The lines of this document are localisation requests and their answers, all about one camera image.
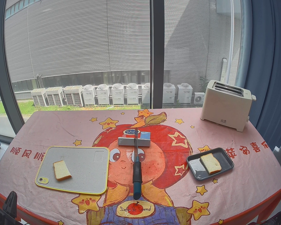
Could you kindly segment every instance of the knife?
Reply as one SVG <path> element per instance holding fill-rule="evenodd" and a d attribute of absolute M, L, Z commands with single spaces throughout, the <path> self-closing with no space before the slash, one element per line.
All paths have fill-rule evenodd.
<path fill-rule="evenodd" d="M 142 175 L 141 175 L 141 162 L 138 156 L 138 129 L 135 129 L 135 138 L 134 138 L 134 164 L 133 164 L 133 198 L 138 200 L 141 197 L 141 184 L 142 184 Z"/>

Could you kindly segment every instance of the toaster slot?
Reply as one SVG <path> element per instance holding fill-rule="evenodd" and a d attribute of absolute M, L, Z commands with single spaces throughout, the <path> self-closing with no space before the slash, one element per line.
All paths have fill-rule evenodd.
<path fill-rule="evenodd" d="M 213 85 L 213 88 L 215 90 L 221 91 L 221 92 L 225 92 L 225 93 L 229 93 L 229 94 L 233 94 L 236 96 L 240 96 L 243 97 L 243 90 L 241 88 L 237 88 L 237 87 L 233 87 L 227 84 L 223 84 L 223 83 L 219 83 L 219 82 L 215 82 Z"/>

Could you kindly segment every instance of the toaster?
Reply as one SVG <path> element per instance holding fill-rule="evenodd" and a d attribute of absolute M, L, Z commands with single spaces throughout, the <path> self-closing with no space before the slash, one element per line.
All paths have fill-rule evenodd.
<path fill-rule="evenodd" d="M 256 101 L 256 97 L 250 90 L 211 80 L 206 88 L 200 118 L 242 132 L 249 121 L 252 100 Z"/>

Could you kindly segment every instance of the pipe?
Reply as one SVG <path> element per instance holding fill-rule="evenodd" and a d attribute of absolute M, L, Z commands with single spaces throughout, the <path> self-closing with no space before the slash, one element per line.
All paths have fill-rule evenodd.
<path fill-rule="evenodd" d="M 233 54 L 233 41 L 234 41 L 234 4 L 233 0 L 230 0 L 231 6 L 231 35 L 230 35 L 230 51 L 229 51 L 229 60 L 228 60 L 228 69 L 226 75 L 226 83 L 229 82 L 231 63 L 232 63 L 232 54 Z"/>

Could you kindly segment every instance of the building facade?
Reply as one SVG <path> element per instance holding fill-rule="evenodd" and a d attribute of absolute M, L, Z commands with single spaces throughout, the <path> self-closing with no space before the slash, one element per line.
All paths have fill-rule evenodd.
<path fill-rule="evenodd" d="M 217 0 L 165 0 L 164 82 L 204 92 L 229 58 L 231 18 Z M 150 0 L 7 0 L 5 47 L 16 98 L 44 86 L 150 81 Z M 241 38 L 235 19 L 229 83 Z"/>

